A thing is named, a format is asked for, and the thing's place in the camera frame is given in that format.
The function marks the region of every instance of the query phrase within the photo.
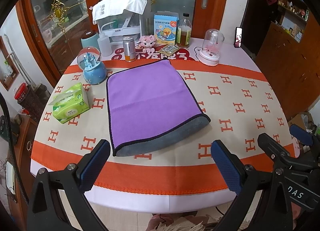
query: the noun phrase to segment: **snow globe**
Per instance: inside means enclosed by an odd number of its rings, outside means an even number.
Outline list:
[[[221,31],[216,29],[207,30],[200,50],[199,61],[208,66],[216,66],[219,63],[220,49],[223,42],[224,36]]]
[[[89,84],[99,84],[107,76],[107,69],[101,61],[100,51],[88,46],[83,48],[77,56],[78,66],[83,70],[83,77]]]

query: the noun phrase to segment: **white wall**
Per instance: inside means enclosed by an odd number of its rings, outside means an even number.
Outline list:
[[[315,125],[320,124],[320,96],[315,100],[315,104],[312,104],[312,108],[309,108],[309,113],[313,118]]]
[[[14,118],[17,114],[17,111],[9,104],[7,103],[8,106],[8,110],[9,110],[9,114],[11,118]],[[0,108],[0,116],[3,115],[3,111]],[[9,151],[9,145],[7,143],[7,141],[5,141],[4,139],[2,139],[0,137],[0,161],[1,162],[5,162],[5,160],[8,157],[8,151]],[[2,202],[4,208],[10,212],[9,209],[9,204],[8,204],[8,199],[7,199],[7,190],[4,188],[6,186],[6,182],[5,182],[5,174],[4,171],[1,170],[0,171],[0,201]]]
[[[244,15],[247,0],[227,0],[223,13],[220,31],[225,43],[234,44],[236,27],[239,27]]]
[[[11,45],[18,59],[20,60],[23,67],[26,69],[27,73],[33,79],[35,84],[44,84],[48,88],[49,92],[52,92],[53,87],[45,78],[44,74],[42,73],[35,59],[33,58],[33,55],[30,52],[27,42],[23,36],[16,12],[16,7],[12,9],[12,11],[10,12],[10,14],[8,15],[8,17],[6,18],[6,20],[0,28],[0,35],[3,37],[4,44],[8,52],[10,52],[10,47],[6,41],[6,37],[4,36],[4,34],[6,34],[9,37]],[[23,82],[24,80],[21,74],[19,74],[17,79],[13,82],[12,86],[10,87],[9,91],[7,91],[2,84],[0,84],[0,92],[4,96],[7,103],[9,103],[16,111],[19,111],[21,109],[21,106],[14,99],[14,94]]]

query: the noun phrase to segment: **silver can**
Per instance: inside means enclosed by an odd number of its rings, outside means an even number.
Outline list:
[[[123,49],[124,49],[124,57],[127,62],[133,62],[136,58],[136,46],[134,44],[133,37],[124,37],[123,41]]]

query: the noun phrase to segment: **metal screw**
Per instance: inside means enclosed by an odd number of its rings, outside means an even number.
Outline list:
[[[282,175],[282,173],[283,173],[283,168],[277,168],[277,169],[276,169],[276,173],[277,173],[278,175]]]
[[[68,166],[67,166],[67,169],[68,170],[73,170],[73,169],[75,169],[76,168],[76,164],[74,164],[74,163],[70,163]]]
[[[41,169],[38,170],[38,173],[39,174],[43,174],[45,172],[45,170],[46,170],[46,168],[41,168]]]
[[[247,171],[252,171],[252,170],[254,170],[254,167],[253,167],[252,165],[250,165],[250,164],[245,165],[244,168],[245,168],[245,170],[247,170]]]

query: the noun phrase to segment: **doorway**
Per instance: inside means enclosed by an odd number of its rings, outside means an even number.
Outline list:
[[[248,0],[242,24],[242,44],[257,55],[271,22],[278,16],[278,0]]]

